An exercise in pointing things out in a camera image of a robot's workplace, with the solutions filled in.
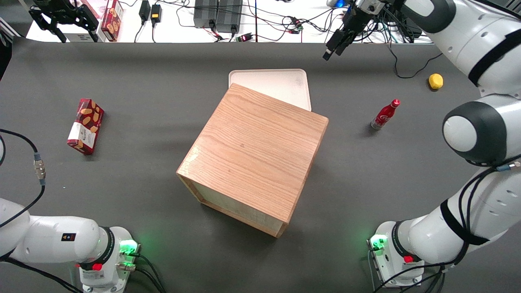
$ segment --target gray tabletop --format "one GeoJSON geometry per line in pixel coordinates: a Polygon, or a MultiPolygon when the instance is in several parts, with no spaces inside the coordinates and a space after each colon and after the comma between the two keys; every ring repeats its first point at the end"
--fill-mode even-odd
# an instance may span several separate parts
{"type": "MultiPolygon", "coordinates": [[[[32,139],[45,160],[47,190],[31,214],[127,228],[168,292],[371,292],[365,239],[384,221],[429,213],[475,172],[445,145],[441,123],[478,91],[444,57],[416,78],[399,79],[385,45],[352,45],[329,62],[324,48],[17,40],[0,82],[0,126],[32,139]],[[200,205],[175,176],[225,93],[228,73],[263,68],[306,70],[313,111],[330,119],[280,239],[200,205]],[[438,92],[426,87],[434,72],[445,79],[438,92]],[[82,97],[107,113],[92,156],[66,145],[82,97]],[[396,98],[402,105],[395,117],[369,131],[396,98]]],[[[393,50],[403,75],[439,53],[433,45],[393,50]]],[[[27,204],[39,191],[31,149],[5,140],[0,194],[27,204]]],[[[519,231],[469,254],[448,273],[444,292],[518,292],[519,231]]],[[[36,266],[70,279],[67,265],[36,266]]],[[[2,293],[64,291],[10,264],[0,264],[0,275],[2,293]]],[[[127,292],[154,289],[133,274],[127,292]]]]}

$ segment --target red cookie box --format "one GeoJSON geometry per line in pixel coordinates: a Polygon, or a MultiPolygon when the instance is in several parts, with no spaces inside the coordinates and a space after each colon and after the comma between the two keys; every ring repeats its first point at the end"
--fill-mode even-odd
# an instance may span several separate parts
{"type": "Polygon", "coordinates": [[[123,8],[118,0],[108,0],[105,16],[101,24],[101,31],[110,42],[118,40],[121,19],[123,18],[123,8]]]}
{"type": "Polygon", "coordinates": [[[84,155],[91,155],[96,146],[104,114],[105,111],[92,99],[81,99],[67,144],[84,155]]]}

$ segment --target coca-cola bottle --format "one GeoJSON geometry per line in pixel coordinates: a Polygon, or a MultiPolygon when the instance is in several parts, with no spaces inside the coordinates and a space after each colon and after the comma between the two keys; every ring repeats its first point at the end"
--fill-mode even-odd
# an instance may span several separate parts
{"type": "Polygon", "coordinates": [[[380,113],[376,115],[376,118],[371,122],[371,126],[374,129],[381,129],[387,121],[394,115],[396,107],[400,106],[400,100],[393,100],[390,105],[385,106],[380,113]]]}

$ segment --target white label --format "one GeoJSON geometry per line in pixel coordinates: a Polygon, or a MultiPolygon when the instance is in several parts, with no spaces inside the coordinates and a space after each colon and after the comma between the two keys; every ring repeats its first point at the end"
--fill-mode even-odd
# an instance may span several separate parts
{"type": "Polygon", "coordinates": [[[77,139],[83,141],[91,149],[94,147],[94,140],[96,139],[96,134],[92,133],[85,126],[81,125],[79,122],[74,122],[72,124],[72,128],[70,129],[69,139],[77,139]]]}
{"type": "Polygon", "coordinates": [[[83,278],[86,280],[99,280],[105,278],[103,271],[83,271],[83,278]]]}
{"type": "Polygon", "coordinates": [[[114,5],[114,6],[116,7],[116,13],[119,16],[119,19],[123,19],[123,8],[121,7],[121,4],[119,3],[119,1],[116,1],[116,5],[114,5]]]}

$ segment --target power adapter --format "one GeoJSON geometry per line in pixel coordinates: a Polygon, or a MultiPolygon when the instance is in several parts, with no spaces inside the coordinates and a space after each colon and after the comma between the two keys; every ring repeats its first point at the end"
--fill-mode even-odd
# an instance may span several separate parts
{"type": "Polygon", "coordinates": [[[148,0],[141,1],[141,8],[139,8],[139,17],[141,17],[141,25],[144,26],[150,15],[150,4],[148,0]]]}
{"type": "Polygon", "coordinates": [[[152,5],[152,12],[150,16],[150,20],[152,21],[152,27],[156,26],[156,23],[161,22],[161,13],[163,9],[161,5],[154,4],[152,5]]]}

